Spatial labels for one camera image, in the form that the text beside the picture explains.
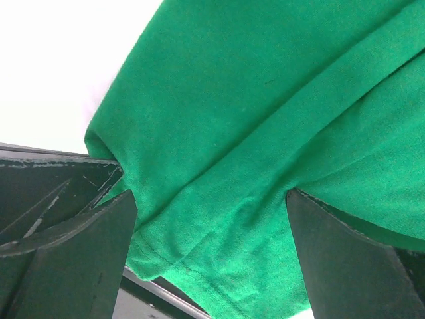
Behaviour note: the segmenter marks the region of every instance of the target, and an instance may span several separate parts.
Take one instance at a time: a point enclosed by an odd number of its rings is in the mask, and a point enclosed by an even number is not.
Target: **white background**
[[[86,126],[159,4],[0,0],[0,142],[86,153]]]

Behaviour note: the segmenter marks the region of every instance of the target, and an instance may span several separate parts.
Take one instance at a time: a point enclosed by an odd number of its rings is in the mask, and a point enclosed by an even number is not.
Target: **green fabric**
[[[127,264],[213,318],[309,307],[284,196],[425,238],[425,1],[165,0],[86,135],[139,209]]]

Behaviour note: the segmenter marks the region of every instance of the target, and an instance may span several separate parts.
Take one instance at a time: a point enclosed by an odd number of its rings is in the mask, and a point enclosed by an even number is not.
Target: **green cloth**
[[[424,48],[423,0],[165,0],[86,135],[137,200],[129,267],[213,318],[287,318],[287,190],[425,238]]]

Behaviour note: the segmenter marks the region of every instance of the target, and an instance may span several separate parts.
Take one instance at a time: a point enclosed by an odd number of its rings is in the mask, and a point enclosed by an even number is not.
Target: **green terry cloth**
[[[129,267],[213,318],[287,318],[287,190],[425,238],[424,48],[425,0],[165,0],[86,135],[137,199]]]

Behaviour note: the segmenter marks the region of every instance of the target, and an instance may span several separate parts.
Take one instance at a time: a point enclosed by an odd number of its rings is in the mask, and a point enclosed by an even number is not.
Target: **stitched seam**
[[[147,246],[151,249],[151,251],[153,253],[155,253],[160,259],[162,259],[163,261],[165,261],[167,264],[169,264],[169,266],[175,266],[175,264],[171,263],[170,261],[168,261],[165,257],[161,256],[157,251],[155,251],[155,249],[153,249],[153,247],[146,241],[146,239],[143,238],[143,236],[141,236],[141,239],[143,239],[143,241],[147,244]],[[141,251],[141,253],[146,256],[150,261],[155,261],[153,260],[146,252],[143,251],[143,249],[140,247],[140,245],[137,243],[137,241],[134,241],[134,243],[136,244],[136,246],[138,247],[138,249]],[[205,281],[205,283],[208,285],[207,288],[207,292],[217,301],[222,301],[220,300],[216,293],[218,293],[219,295],[221,295],[227,305],[226,307],[229,308],[228,304],[231,305],[231,308],[233,308],[233,310],[237,311],[241,316],[243,316],[246,319],[250,319],[250,317],[248,317],[247,315],[245,315],[245,313],[243,313],[243,311],[235,304],[233,303],[233,301],[225,294],[223,293],[221,290],[219,290],[218,288],[216,288],[213,284],[211,284],[210,280],[208,280],[204,275],[202,275],[200,272],[193,270],[191,268],[189,268],[183,261],[181,262],[181,264],[189,271],[194,272],[196,274],[198,274],[198,276]],[[192,276],[190,273],[186,273],[186,276],[191,277],[193,280],[196,280],[197,278],[195,278],[194,276]]]

